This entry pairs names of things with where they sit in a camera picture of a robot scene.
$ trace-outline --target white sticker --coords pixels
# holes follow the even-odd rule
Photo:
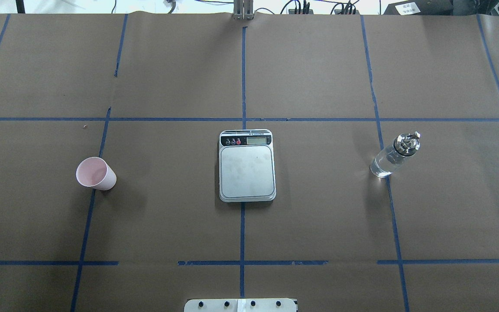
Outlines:
[[[417,7],[417,4],[415,4],[415,2],[399,4],[396,6],[396,10],[398,10],[398,13],[400,13],[400,15],[410,15],[421,12],[421,10]]]

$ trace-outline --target digital kitchen scale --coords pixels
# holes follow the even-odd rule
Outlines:
[[[269,130],[226,130],[219,135],[219,197],[224,202],[275,199],[273,134]]]

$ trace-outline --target clear glass bottle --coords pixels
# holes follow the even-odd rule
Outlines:
[[[413,156],[421,147],[419,132],[402,133],[395,140],[394,144],[386,146],[371,162],[371,172],[379,178],[389,176],[398,170],[404,162]]]

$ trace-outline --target paper cup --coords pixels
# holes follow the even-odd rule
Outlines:
[[[87,188],[108,190],[115,186],[117,176],[105,160],[99,157],[90,157],[78,165],[77,181]]]

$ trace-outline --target metal bottle cap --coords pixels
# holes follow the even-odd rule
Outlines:
[[[420,137],[421,134],[416,131],[414,133],[402,133],[394,140],[394,148],[403,156],[412,156],[421,147]]]

